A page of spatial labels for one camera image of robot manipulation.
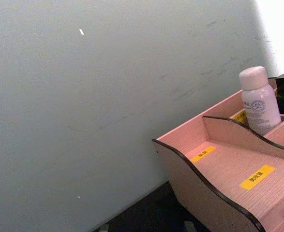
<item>yellow label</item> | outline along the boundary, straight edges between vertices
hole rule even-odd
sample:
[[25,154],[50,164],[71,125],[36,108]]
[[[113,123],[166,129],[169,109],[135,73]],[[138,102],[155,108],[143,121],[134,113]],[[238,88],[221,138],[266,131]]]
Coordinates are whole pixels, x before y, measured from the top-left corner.
[[241,123],[245,123],[245,119],[246,119],[246,112],[245,110],[243,110],[242,112],[238,113],[237,115],[235,115],[232,119],[239,121]]
[[209,146],[204,151],[202,151],[200,154],[198,154],[195,157],[193,157],[190,161],[191,162],[197,162],[199,159],[205,157],[209,152],[211,152],[213,150],[215,150],[215,147],[214,146]]
[[251,190],[255,187],[261,180],[266,178],[271,172],[275,170],[274,167],[264,165],[254,174],[252,174],[248,179],[244,180],[239,186],[246,190]]

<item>white bottle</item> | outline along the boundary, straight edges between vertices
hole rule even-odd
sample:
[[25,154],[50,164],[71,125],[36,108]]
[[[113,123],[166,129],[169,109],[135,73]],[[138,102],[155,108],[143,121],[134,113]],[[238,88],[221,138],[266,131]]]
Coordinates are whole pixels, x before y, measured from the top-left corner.
[[251,129],[264,135],[281,123],[276,97],[264,67],[252,67],[239,74],[242,99]]

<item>dark floor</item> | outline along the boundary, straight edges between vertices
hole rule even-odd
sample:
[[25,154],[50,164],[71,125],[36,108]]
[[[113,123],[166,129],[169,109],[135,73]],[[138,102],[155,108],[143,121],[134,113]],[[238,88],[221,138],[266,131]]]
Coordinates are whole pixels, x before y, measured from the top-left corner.
[[192,221],[198,232],[209,232],[178,203],[167,182],[107,224],[108,232],[183,232],[184,221]]

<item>black edge trim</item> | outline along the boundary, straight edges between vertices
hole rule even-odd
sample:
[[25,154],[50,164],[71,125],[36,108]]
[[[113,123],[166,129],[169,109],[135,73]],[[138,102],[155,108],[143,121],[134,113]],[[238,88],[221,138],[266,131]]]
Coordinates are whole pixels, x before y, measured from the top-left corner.
[[232,201],[230,198],[226,197],[223,195],[214,185],[211,184],[203,175],[200,173],[200,171],[190,162],[190,160],[184,156],[180,151],[178,151],[176,148],[167,145],[157,139],[152,140],[154,143],[157,143],[161,146],[164,146],[165,148],[173,151],[176,155],[178,155],[185,163],[191,168],[191,170],[201,179],[201,181],[213,192],[215,193],[218,197],[220,197],[223,201],[225,201],[227,204],[244,214],[253,224],[254,226],[258,229],[259,232],[266,232],[263,226],[261,225],[260,221],[247,209],[243,208],[239,204],[235,203]]
[[241,122],[238,122],[234,119],[231,119],[231,118],[226,118],[226,117],[215,117],[215,116],[202,116],[202,117],[208,117],[208,118],[215,118],[215,119],[220,119],[220,120],[225,120],[225,121],[231,121],[233,123],[236,123],[238,124],[239,126],[245,128],[246,130],[250,131],[253,135],[255,135],[256,137],[258,137],[259,139],[261,139],[262,141],[274,146],[274,147],[277,147],[279,149],[282,149],[284,150],[284,146],[282,145],[279,145],[271,140],[268,140],[267,138],[263,137],[262,135],[258,134],[257,132],[255,132],[254,130],[250,129],[249,127],[247,127],[245,124],[241,123]]

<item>pink wooden organizer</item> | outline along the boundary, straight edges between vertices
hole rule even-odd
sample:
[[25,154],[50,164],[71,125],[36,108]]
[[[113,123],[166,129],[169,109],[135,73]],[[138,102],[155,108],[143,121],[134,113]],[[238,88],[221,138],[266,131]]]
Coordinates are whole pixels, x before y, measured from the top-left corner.
[[239,91],[155,148],[178,201],[212,232],[284,232],[284,121],[261,136],[233,119],[242,110]]

